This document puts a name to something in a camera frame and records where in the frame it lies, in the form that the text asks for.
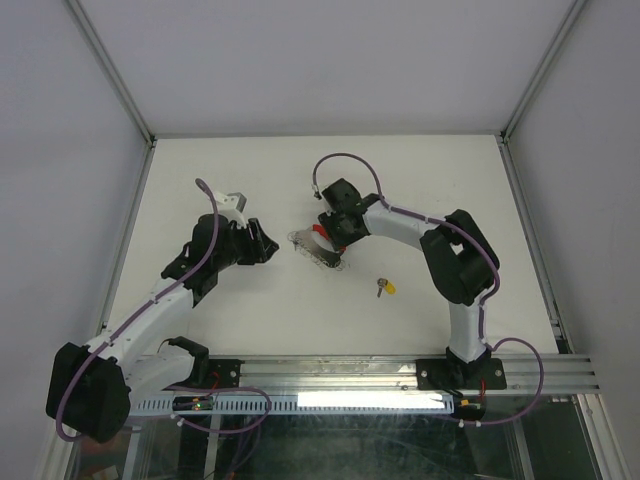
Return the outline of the yellow tag silver key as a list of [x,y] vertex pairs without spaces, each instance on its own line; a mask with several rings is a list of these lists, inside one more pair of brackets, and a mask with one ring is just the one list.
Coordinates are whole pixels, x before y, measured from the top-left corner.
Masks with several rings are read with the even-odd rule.
[[396,287],[386,278],[379,278],[377,280],[377,297],[380,298],[383,293],[394,295],[396,293]]

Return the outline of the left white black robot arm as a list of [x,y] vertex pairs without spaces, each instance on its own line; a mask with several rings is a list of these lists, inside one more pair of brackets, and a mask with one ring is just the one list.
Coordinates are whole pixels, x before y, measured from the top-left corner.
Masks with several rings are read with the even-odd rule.
[[224,215],[201,216],[190,241],[128,318],[56,353],[45,411],[58,435],[69,440],[72,429],[106,443],[146,397],[174,385],[209,386],[208,348],[184,336],[162,340],[162,334],[217,286],[223,270],[264,264],[278,249],[256,218],[240,224]]

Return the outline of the red handled keyring holder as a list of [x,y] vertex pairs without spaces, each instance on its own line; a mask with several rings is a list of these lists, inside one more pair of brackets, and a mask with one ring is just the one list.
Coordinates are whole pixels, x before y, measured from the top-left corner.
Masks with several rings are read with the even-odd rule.
[[288,234],[288,240],[295,251],[321,268],[340,271],[345,267],[343,253],[334,249],[325,229],[320,224],[292,231]]

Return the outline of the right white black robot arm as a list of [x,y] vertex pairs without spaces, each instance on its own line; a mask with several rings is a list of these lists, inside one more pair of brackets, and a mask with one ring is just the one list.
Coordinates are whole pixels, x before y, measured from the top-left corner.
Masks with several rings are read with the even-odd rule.
[[326,211],[318,217],[338,253],[367,236],[385,237],[424,255],[436,290],[449,305],[450,338],[442,359],[416,361],[420,390],[504,390],[502,362],[485,338],[485,304],[499,288],[497,255],[472,216],[456,210],[432,218],[394,206],[381,194],[363,197],[341,178],[314,196]]

